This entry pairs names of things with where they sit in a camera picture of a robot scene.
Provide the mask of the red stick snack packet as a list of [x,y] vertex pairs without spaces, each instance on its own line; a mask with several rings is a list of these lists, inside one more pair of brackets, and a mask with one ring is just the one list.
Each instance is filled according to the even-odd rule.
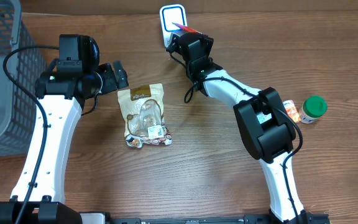
[[188,27],[188,26],[185,26],[185,25],[182,25],[182,24],[178,24],[178,23],[175,23],[175,22],[173,22],[173,24],[176,25],[177,27],[179,27],[180,30],[182,30],[183,32],[201,34],[201,32],[199,32],[199,31],[197,31],[195,29],[192,29],[191,27]]

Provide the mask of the beige brown snack bag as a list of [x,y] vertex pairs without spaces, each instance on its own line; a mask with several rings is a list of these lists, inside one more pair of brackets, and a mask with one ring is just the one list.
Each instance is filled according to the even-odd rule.
[[172,136],[164,118],[163,96],[161,83],[118,91],[117,98],[125,121],[124,138],[128,146],[171,145]]

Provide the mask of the orange small snack packet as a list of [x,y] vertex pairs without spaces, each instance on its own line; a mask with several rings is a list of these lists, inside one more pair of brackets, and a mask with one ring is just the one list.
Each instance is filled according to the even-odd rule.
[[286,100],[283,102],[284,108],[287,112],[287,115],[296,123],[301,121],[298,110],[293,102],[293,100]]

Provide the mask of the green lid small jar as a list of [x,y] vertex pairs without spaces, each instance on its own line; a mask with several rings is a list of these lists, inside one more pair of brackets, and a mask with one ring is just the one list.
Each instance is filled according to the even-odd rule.
[[311,96],[300,108],[300,121],[305,124],[314,123],[327,112],[327,109],[328,104],[324,98],[320,96]]

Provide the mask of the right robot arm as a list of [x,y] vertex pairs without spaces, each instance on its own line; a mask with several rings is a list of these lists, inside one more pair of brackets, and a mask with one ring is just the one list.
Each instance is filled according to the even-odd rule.
[[170,36],[167,52],[183,57],[181,64],[193,84],[185,103],[194,91],[200,91],[232,108],[245,149],[262,166],[270,194],[271,222],[305,223],[306,212],[291,167],[292,157],[300,150],[293,141],[303,138],[299,127],[274,88],[249,87],[214,63],[209,56],[213,42],[199,32],[175,30]]

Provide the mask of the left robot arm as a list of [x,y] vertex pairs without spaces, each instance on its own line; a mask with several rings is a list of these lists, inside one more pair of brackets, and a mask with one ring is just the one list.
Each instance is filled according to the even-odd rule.
[[65,171],[74,130],[85,115],[85,101],[128,87],[120,61],[99,62],[99,47],[87,35],[59,36],[59,57],[35,81],[31,93],[2,67],[7,78],[37,106],[32,139],[21,176],[7,202],[0,202],[0,223],[111,222],[108,212],[77,212],[64,204]]

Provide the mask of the grey plastic mesh basket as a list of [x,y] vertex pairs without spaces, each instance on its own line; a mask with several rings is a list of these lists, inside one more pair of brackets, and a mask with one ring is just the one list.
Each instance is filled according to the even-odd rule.
[[5,56],[27,47],[8,60],[7,69],[28,91],[34,91],[36,79],[47,66],[21,15],[19,0],[0,0],[0,156],[27,153],[37,111],[35,103],[4,73]]

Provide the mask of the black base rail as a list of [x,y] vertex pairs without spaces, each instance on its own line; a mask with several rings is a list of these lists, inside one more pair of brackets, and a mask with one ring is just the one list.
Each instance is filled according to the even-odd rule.
[[112,218],[109,213],[80,213],[83,223],[100,224],[271,224],[280,223],[273,215],[245,215],[244,217],[140,219]]

